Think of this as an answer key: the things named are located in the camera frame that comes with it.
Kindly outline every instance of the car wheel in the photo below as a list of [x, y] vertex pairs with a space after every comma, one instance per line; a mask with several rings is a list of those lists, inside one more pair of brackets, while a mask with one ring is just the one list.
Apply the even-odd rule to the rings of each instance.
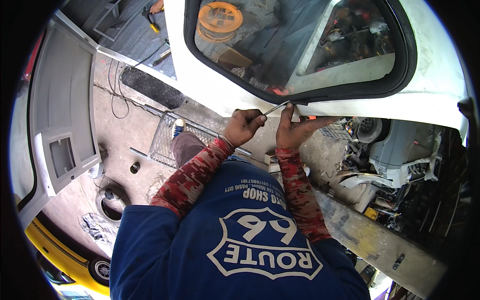
[[375, 141], [382, 133], [382, 120], [378, 118], [359, 117], [357, 138], [360, 142], [369, 144]]
[[110, 261], [104, 258], [96, 258], [88, 263], [88, 271], [93, 279], [99, 284], [108, 287], [110, 280]]

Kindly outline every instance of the rear window opening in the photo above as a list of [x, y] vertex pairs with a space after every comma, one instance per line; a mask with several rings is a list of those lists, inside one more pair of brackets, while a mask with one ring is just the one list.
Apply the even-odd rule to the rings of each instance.
[[[406, 78], [407, 46], [398, 23], [408, 20], [401, 13], [394, 15], [385, 1], [191, 0], [188, 4], [185, 39], [190, 51], [272, 103], [282, 97], [314, 102], [386, 96], [411, 78]], [[397, 10], [405, 14], [400, 5]]]

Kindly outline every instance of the man's left hand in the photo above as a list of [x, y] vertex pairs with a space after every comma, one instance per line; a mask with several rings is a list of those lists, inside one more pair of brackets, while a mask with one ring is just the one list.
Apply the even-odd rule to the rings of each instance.
[[267, 117], [259, 109], [236, 109], [223, 130], [223, 135], [236, 148], [253, 138], [257, 129], [265, 125], [265, 121]]

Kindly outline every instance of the foot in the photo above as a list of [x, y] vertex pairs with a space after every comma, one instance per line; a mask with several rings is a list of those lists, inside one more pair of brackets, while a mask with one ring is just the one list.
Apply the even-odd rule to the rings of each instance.
[[185, 131], [185, 120], [183, 118], [178, 118], [173, 123], [172, 127], [172, 138], [176, 137], [180, 133]]

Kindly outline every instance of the metal bracket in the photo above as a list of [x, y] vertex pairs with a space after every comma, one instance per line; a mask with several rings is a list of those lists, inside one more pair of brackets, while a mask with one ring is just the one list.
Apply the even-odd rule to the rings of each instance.
[[395, 263], [393, 264], [392, 268], [396, 270], [398, 266], [402, 263], [404, 258], [405, 258], [405, 254], [400, 254], [400, 256], [396, 259]]

